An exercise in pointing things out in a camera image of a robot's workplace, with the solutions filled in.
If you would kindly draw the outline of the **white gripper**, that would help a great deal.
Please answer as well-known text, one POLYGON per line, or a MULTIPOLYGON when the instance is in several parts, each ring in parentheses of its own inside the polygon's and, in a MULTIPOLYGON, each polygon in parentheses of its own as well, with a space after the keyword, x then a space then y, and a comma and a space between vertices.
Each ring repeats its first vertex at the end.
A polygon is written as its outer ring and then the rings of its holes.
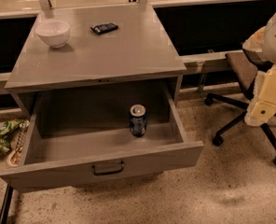
MULTIPOLYGON (((265 26, 259 28, 243 43, 242 48, 261 53, 264 32, 265 26)), ((244 121, 250 126, 260 126, 267 123, 276 113, 276 64, 267 72, 257 73, 253 95, 244 121)))

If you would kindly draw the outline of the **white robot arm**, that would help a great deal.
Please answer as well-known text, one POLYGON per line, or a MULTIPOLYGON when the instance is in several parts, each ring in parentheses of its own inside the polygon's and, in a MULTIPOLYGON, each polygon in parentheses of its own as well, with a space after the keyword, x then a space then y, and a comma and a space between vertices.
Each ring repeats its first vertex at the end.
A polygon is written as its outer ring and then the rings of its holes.
POLYGON ((263 62, 272 62, 266 72, 257 73, 254 97, 244 118, 248 125, 260 126, 276 113, 276 12, 266 26, 258 29, 243 43, 242 48, 255 52, 263 62))

